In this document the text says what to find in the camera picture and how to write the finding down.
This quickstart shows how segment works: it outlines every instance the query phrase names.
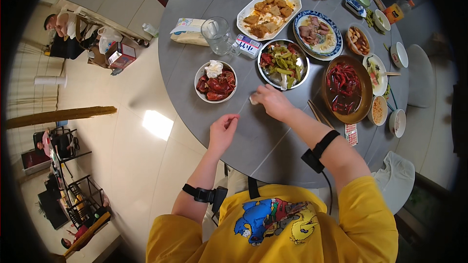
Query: black cable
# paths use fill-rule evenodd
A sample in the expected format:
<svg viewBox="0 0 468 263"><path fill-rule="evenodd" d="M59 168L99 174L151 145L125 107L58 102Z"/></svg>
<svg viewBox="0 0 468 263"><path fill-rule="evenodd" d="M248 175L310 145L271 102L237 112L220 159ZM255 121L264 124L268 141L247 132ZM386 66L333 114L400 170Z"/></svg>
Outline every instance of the black cable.
<svg viewBox="0 0 468 263"><path fill-rule="evenodd" d="M333 192L331 190L331 184L330 184L330 181L328 180L327 175L325 175L324 171L322 171L322 174L325 176L325 179L327 180L327 183L328 183L328 188L330 189L330 208L328 210L328 215L331 215L331 207L333 206Z"/></svg>
<svg viewBox="0 0 468 263"><path fill-rule="evenodd" d="M214 217L215 215L216 215L216 213L213 213L213 215L211 216L211 220L214 222L214 224L215 224L216 226L218 226L218 224L216 223L216 221L214 221L214 219L213 219L213 217Z"/></svg>

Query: gray table top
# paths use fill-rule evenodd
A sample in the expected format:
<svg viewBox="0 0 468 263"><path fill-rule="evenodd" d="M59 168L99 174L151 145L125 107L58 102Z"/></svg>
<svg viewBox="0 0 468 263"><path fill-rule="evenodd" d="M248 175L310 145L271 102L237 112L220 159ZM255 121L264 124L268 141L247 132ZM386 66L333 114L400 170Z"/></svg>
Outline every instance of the gray table top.
<svg viewBox="0 0 468 263"><path fill-rule="evenodd" d="M180 44L170 39L169 32L182 17L208 19L213 16L224 17L231 29L231 36L241 33L236 27L236 17L240 10L251 0L169 0L162 16L159 34L159 62L167 93L177 113L206 147L209 143L209 127L221 115L239 113L237 131L231 147L222 156L222 160L234 169L266 183L292 184L307 188L320 188L327 185L323 175L315 173L301 156L307 145L285 124L271 118L261 105L251 105L249 96L259 85L263 85L256 60L246 56L217 56L209 47ZM351 14L344 7L343 0L301 0L302 10L315 10L327 15L336 23L342 34L355 22L366 26L363 19ZM387 71L401 72L401 76L389 78L399 108L406 109L408 101L409 76L406 68L397 68L383 43L388 47L397 41L402 42L396 25L386 35L369 29L374 42L374 52L385 64ZM277 38L295 40L292 21L278 34ZM355 55L345 45L342 54ZM193 87L197 70L209 60L228 62L235 69L238 88L235 94L224 103L211 104L201 100ZM312 99L320 111L344 136L344 124L333 117L325 107L320 96L320 81L328 61L319 61L309 57L311 71L307 81L301 86L284 92L285 96L297 108L313 117L307 105ZM395 107L393 99L389 103ZM354 146L365 159L371 171L379 169L389 145L394 140L389 131L388 120L383 126L373 125L367 118L358 123L359 143Z"/></svg>

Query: curtain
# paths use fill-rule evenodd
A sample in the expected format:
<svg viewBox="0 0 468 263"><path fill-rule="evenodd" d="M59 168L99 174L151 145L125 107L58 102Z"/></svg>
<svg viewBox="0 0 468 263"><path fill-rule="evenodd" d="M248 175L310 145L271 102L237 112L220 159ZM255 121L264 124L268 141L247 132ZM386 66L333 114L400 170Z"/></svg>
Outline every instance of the curtain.
<svg viewBox="0 0 468 263"><path fill-rule="evenodd" d="M46 56L44 50L40 44L20 42L9 83L7 119L57 109L58 85L34 85L34 77L60 76L65 60ZM11 163L17 164L22 153L34 149L33 134L47 128L55 128L55 123L7 130ZM20 170L15 169L15 173L20 174Z"/></svg>

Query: yellow t-shirt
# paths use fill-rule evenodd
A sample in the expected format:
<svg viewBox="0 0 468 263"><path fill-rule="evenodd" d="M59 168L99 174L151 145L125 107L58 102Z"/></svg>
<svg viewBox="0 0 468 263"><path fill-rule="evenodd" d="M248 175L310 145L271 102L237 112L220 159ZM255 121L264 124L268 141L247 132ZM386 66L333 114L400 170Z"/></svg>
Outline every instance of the yellow t-shirt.
<svg viewBox="0 0 468 263"><path fill-rule="evenodd" d="M178 215L153 223L146 262L395 262L398 232L372 177L343 187L339 225L310 191L286 185L244 191L220 208L219 227L202 243L202 228Z"/></svg>

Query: glass mug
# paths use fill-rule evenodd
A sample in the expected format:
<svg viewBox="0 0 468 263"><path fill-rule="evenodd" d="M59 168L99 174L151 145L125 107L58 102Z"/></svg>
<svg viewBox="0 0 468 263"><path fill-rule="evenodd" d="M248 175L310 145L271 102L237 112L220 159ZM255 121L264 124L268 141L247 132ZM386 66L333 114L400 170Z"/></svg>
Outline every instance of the glass mug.
<svg viewBox="0 0 468 263"><path fill-rule="evenodd" d="M229 36L229 26L225 19L220 17L207 19L202 24L201 32L214 54L224 56L231 53L237 56L241 53L239 44Z"/></svg>

